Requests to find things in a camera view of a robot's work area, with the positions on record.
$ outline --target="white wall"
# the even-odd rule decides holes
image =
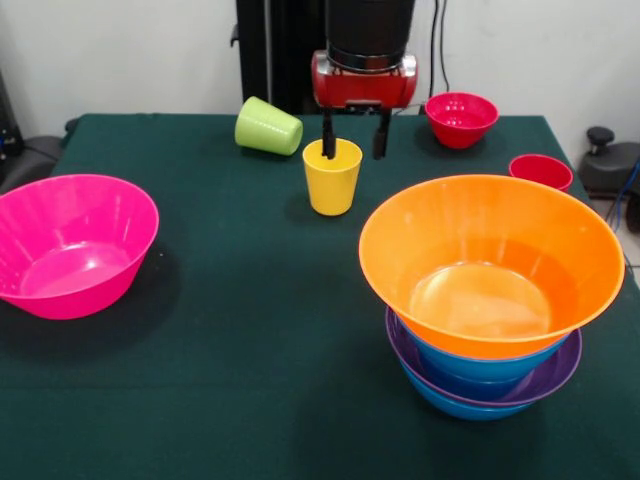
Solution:
[[[414,100],[428,96],[433,3],[416,0],[409,49],[422,70]],[[638,0],[449,0],[449,80],[503,114],[545,115],[573,161],[594,124],[640,141],[639,18]]]
[[[235,0],[0,0],[0,69],[23,133],[86,112],[237,112]]]
[[[428,92],[433,0],[416,0],[409,49]],[[640,139],[638,0],[449,0],[452,87],[503,114],[544,114],[569,157],[584,131]],[[0,69],[24,133],[94,112],[223,112],[241,104],[234,0],[0,0]]]

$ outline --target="green tablecloth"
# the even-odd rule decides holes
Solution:
[[[464,152],[424,118],[336,119],[364,146],[353,209],[308,205],[299,155],[233,143],[228,116],[86,116],[56,174],[129,179],[161,227],[134,286],[75,322],[0,304],[2,478],[640,478],[640,293],[628,278],[584,331],[560,392],[494,423],[457,421],[413,391],[359,269],[367,216],[436,176],[562,156],[544,119],[502,118]],[[305,118],[303,142],[320,135]],[[572,193],[586,199],[576,182]]]

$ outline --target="bowl rim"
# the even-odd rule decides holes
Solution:
[[[426,383],[423,381],[423,378],[420,375],[416,374],[416,371],[414,369],[411,368],[411,366],[402,358],[402,357],[398,357],[398,359],[400,360],[400,362],[402,363],[402,366],[404,366],[405,368],[407,368],[408,374],[412,375],[413,378],[415,380],[417,380],[420,385],[422,387],[424,387],[426,390],[429,391],[429,394],[433,395],[439,402],[445,402],[447,405],[450,406],[454,406],[456,408],[460,408],[462,409],[462,411],[465,412],[477,412],[477,413],[518,413],[521,410],[524,410],[525,408],[531,406],[533,403],[535,403],[534,401],[531,402],[525,402],[525,403],[519,403],[517,405],[509,405],[509,404],[504,404],[504,405],[477,405],[475,403],[471,403],[471,402],[467,402],[466,400],[462,399],[462,397],[457,397],[457,398],[452,398],[449,397],[443,393],[441,393],[441,390],[436,390],[435,388],[432,387],[431,383]]]
[[[484,124],[476,126],[476,127],[466,127],[464,125],[460,125],[460,126],[456,125],[454,127],[452,125],[447,125],[446,123],[442,122],[441,120],[438,120],[438,118],[436,118],[436,116],[433,114],[433,112],[429,111],[429,104],[433,100],[435,100],[437,98],[447,97],[447,96],[451,96],[451,95],[465,95],[465,96],[474,97],[474,98],[476,98],[478,100],[481,100],[481,101],[485,102],[487,105],[490,105],[494,109],[495,117],[490,122],[484,123]],[[489,128],[489,127],[492,127],[493,125],[495,125],[495,123],[500,119],[500,110],[498,109],[498,107],[496,106],[495,103],[493,103],[488,98],[483,97],[481,95],[478,95],[476,93],[464,92],[464,91],[438,93],[438,94],[434,95],[433,97],[431,97],[429,100],[427,100],[425,102],[424,111],[427,114],[427,117],[429,118],[429,120],[431,120],[432,122],[435,122],[438,125],[442,125],[443,127],[454,128],[456,130],[468,130],[468,131],[471,131],[471,130],[480,130],[480,129],[483,129],[483,128]]]
[[[431,350],[434,350],[436,353],[438,353],[440,355],[445,355],[445,356],[453,358],[455,360],[473,362],[473,363],[480,363],[480,364],[489,364],[489,363],[496,363],[496,362],[500,362],[500,364],[511,364],[511,363],[517,363],[517,362],[526,361],[526,360],[529,360],[529,359],[531,359],[533,357],[536,357],[538,355],[547,353],[549,350],[551,350],[553,348],[556,348],[556,347],[557,348],[561,348],[562,344],[569,338],[571,333],[573,333],[573,332],[570,332],[570,333],[562,336],[557,342],[552,343],[551,345],[549,345],[548,347],[543,348],[542,350],[538,350],[537,352],[534,352],[534,353],[527,353],[525,355],[518,355],[517,357],[510,357],[510,358],[504,358],[504,359],[502,359],[502,358],[501,359],[487,359],[487,358],[465,357],[465,356],[462,356],[462,355],[458,355],[456,353],[449,353],[449,352],[447,352],[445,350],[442,350],[441,348],[436,347],[435,345],[431,345],[430,343],[422,340],[418,335],[415,334],[415,332],[413,332],[409,328],[408,325],[405,325],[404,320],[402,320],[402,318],[398,317],[391,307],[389,307],[387,305],[387,309],[389,309],[391,314],[394,315],[395,318],[398,319],[398,321],[400,322],[402,327],[407,331],[409,336],[414,339],[414,341],[425,344]]]
[[[153,209],[153,216],[154,216],[155,225],[154,225],[154,228],[153,228],[153,234],[149,237],[149,241],[145,244],[144,248],[141,249],[140,253],[138,255],[136,255],[135,258],[133,258],[132,260],[129,261],[129,263],[127,264],[126,267],[122,268],[122,270],[120,270],[119,272],[114,273],[113,275],[109,276],[108,278],[105,278],[105,279],[101,280],[98,283],[95,283],[95,284],[92,284],[92,285],[88,285],[88,286],[82,287],[82,288],[76,288],[76,289],[73,289],[73,290],[65,291],[65,292],[62,292],[62,293],[56,293],[54,295],[15,295],[15,294],[11,294],[11,293],[2,293],[2,292],[0,292],[0,298],[3,298],[5,300],[50,300],[52,298],[61,298],[61,297],[66,297],[68,295],[73,295],[75,293],[84,292],[84,291],[87,291],[90,288],[94,288],[94,287],[102,285],[102,284],[104,284],[106,282],[109,282],[113,278],[115,278],[118,275],[120,275],[122,272],[128,270],[129,268],[131,268],[132,265],[135,265],[138,261],[140,261],[142,258],[144,258],[144,256],[149,251],[149,248],[151,248],[151,245],[155,241],[156,236],[158,235],[158,230],[160,228],[160,212],[158,211],[158,206],[153,201],[153,198],[151,197],[151,195],[149,195],[146,191],[144,191],[138,185],[136,185],[136,184],[134,184],[132,182],[129,182],[127,180],[124,180],[122,178],[113,177],[111,175],[102,175],[102,174],[97,174],[97,173],[74,173],[74,174],[67,174],[67,175],[56,175],[56,176],[53,176],[53,177],[44,178],[42,180],[37,180],[35,182],[27,183],[27,184],[22,185],[22,186],[20,186],[18,188],[10,190],[9,192],[5,193],[4,195],[0,195],[0,204],[6,198],[8,198],[10,196],[19,195],[23,191],[29,190],[31,188],[38,188],[39,185],[42,185],[44,183],[53,183],[53,182],[61,181],[61,180],[63,180],[63,181],[73,180],[73,179],[77,179],[77,178],[93,178],[93,179],[108,180],[108,181],[110,181],[112,183],[124,184],[128,188],[132,188],[133,190],[137,190],[139,193],[141,193],[142,197],[145,198],[149,202],[149,204],[151,205],[151,207]]]
[[[394,341],[394,337],[393,337],[393,335],[391,333],[391,328],[392,328],[392,322],[393,321],[396,321],[397,325],[400,325],[400,328],[403,328],[405,330],[407,330],[407,328],[402,324],[400,318],[398,318],[393,313],[393,310],[389,309],[387,311],[387,315],[385,315],[385,328],[386,328],[386,331],[387,331],[387,337],[388,337],[389,343],[391,344],[391,348],[393,348],[393,351],[395,352],[395,354],[398,357],[398,359],[409,369],[409,371],[411,373],[413,373],[413,375],[423,385],[425,385],[426,387],[430,388],[431,390],[439,393],[440,395],[444,396],[445,398],[447,398],[449,400],[453,400],[453,401],[456,401],[456,402],[461,402],[463,404],[474,405],[474,406],[485,407],[485,408],[487,408],[487,407],[488,408],[517,407],[517,406],[521,406],[521,405],[529,405],[529,404],[531,404],[533,402],[537,402],[539,400],[542,400],[543,398],[549,397],[550,395],[554,394],[555,392],[560,390],[562,387],[564,387],[567,384],[567,382],[569,380],[571,380],[573,375],[576,373],[576,371],[578,370],[578,366],[580,365],[580,361],[582,360],[582,350],[583,350],[582,331],[580,329],[576,329],[573,332],[571,332],[571,334],[569,336],[575,335],[577,337],[576,341],[578,342],[578,354],[576,355],[576,359],[575,359],[573,365],[571,366],[571,369],[569,370],[568,374],[565,376],[565,378],[562,379],[561,382],[559,382],[553,388],[551,388],[547,392],[535,395],[535,396],[531,397],[530,399],[527,399],[527,400],[524,400],[524,401],[510,400],[510,401],[500,402],[499,400],[493,400],[493,401],[475,400],[475,399],[472,399],[472,398],[462,397],[460,395],[456,395],[455,393],[448,392],[448,391],[444,390],[443,388],[439,387],[438,385],[436,385],[436,384],[430,382],[429,380],[427,380],[426,378],[424,378],[422,376],[422,374],[420,372],[418,372],[413,367],[413,365],[411,365],[409,363],[409,361],[407,359],[404,358],[404,356],[402,355],[402,352],[400,352],[398,346],[396,345],[396,342]],[[564,345],[565,345],[564,343],[562,345],[560,345],[560,348],[558,350],[561,350],[564,347]],[[412,346],[415,349],[418,348],[413,343],[412,343]]]
[[[563,199],[562,201],[567,201],[575,204],[578,208],[583,209],[587,215],[593,218],[596,223],[599,223],[607,232],[607,235],[612,240],[613,245],[615,246],[616,252],[618,254],[618,279],[615,283],[615,287],[612,289],[609,298],[603,302],[600,308],[596,309],[591,315],[587,315],[583,320],[577,322],[568,327],[562,328],[560,330],[553,330],[551,332],[545,333],[544,335],[536,335],[533,337],[523,337],[523,338],[488,338],[488,337],[477,337],[474,335],[466,335],[462,333],[453,333],[451,331],[445,330],[443,328],[436,327],[434,325],[430,325],[427,323],[419,322],[416,318],[413,317],[406,309],[395,308],[393,307],[393,302],[389,301],[389,298],[384,295],[379,288],[373,285],[371,281],[371,274],[367,269],[366,262],[363,261],[363,250],[364,250],[364,239],[366,237],[367,231],[371,228],[372,221],[380,215],[380,212],[384,210],[385,206],[394,201],[397,197],[406,195],[413,190],[419,190],[424,188],[426,185],[438,184],[445,181],[460,181],[461,179],[489,179],[490,181],[496,182],[518,182],[521,183],[525,188],[532,188],[537,190],[547,190],[551,192],[552,195],[557,196],[559,199]],[[591,322],[594,318],[598,317],[602,312],[604,312],[616,299],[618,294],[620,293],[620,289],[622,288],[622,283],[624,282],[625,272],[626,272],[626,264],[624,259],[624,254],[622,251],[622,246],[620,245],[620,241],[616,237],[615,233],[609,228],[609,225],[593,210],[589,205],[583,203],[579,199],[569,195],[561,190],[558,190],[554,187],[549,187],[547,185],[543,185],[541,183],[532,182],[530,180],[525,180],[517,177],[510,177],[508,175],[497,175],[497,174],[463,174],[463,175],[449,175],[446,177],[438,177],[431,180],[427,180],[425,182],[421,182],[415,185],[412,185],[400,192],[395,193],[391,197],[387,198],[384,202],[382,202],[376,209],[371,213],[369,218],[362,227],[362,231],[360,233],[360,240],[358,242],[358,259],[360,261],[360,268],[362,269],[362,273],[367,280],[367,283],[371,287],[371,289],[378,295],[378,297],[385,303],[385,305],[392,306],[392,309],[403,319],[413,322],[417,325],[421,325],[429,330],[440,333],[445,336],[454,337],[462,340],[468,340],[472,342],[479,343],[493,343],[493,344],[527,344],[535,341],[544,341],[544,340],[552,340],[559,336],[564,336],[568,333],[571,333],[573,330],[581,328]]]

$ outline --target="yellow cup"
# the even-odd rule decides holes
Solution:
[[[322,140],[311,142],[302,152],[309,200],[322,215],[342,215],[351,208],[358,183],[362,150],[355,143],[336,139],[336,155],[322,156]]]

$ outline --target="orange bowl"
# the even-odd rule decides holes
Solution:
[[[624,279],[618,239],[556,189],[460,175],[385,201],[360,237],[373,290],[418,337],[477,359],[536,353],[586,325]]]

